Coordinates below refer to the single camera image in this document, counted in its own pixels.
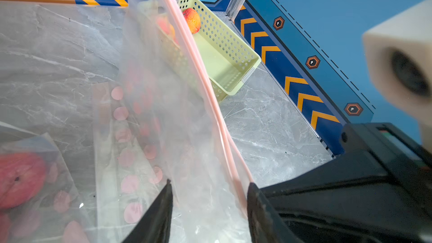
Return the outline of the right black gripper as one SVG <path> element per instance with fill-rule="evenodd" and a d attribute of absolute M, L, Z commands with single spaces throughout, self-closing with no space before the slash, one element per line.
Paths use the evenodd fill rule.
<path fill-rule="evenodd" d="M 429 152 L 391 123 L 346 124 L 340 139 L 356 153 L 262 189 L 288 229 L 305 243 L 430 243 Z"/>

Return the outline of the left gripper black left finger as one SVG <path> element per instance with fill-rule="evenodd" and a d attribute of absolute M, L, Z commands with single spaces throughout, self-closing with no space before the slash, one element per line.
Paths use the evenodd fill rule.
<path fill-rule="evenodd" d="M 171 235 L 173 191 L 170 180 L 123 240 L 124 243 L 168 243 Z"/>

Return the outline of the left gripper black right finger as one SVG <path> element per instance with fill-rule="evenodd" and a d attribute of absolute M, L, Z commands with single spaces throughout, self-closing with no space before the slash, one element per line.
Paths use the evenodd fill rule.
<path fill-rule="evenodd" d="M 248 187 L 247 217 L 253 243 L 302 243 L 255 183 Z"/>

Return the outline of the pink-dotted zip bag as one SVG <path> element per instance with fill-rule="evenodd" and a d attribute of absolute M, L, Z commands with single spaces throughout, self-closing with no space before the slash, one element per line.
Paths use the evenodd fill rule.
<path fill-rule="evenodd" d="M 148 80 L 150 46 L 127 0 L 117 81 L 93 89 L 98 242 L 123 243 L 171 181 L 169 243 L 248 243 L 252 175 L 220 111 L 176 0 L 161 0 L 181 34 L 200 92 Z"/>
<path fill-rule="evenodd" d="M 94 226 L 51 136 L 1 126 L 1 242 L 95 243 Z"/>

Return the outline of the pink peach with leaf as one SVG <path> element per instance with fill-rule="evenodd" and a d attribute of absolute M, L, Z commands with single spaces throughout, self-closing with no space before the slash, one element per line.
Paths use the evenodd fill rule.
<path fill-rule="evenodd" d="M 1 155 L 1 209 L 11 209 L 29 201 L 43 188 L 46 163 L 36 153 Z"/>

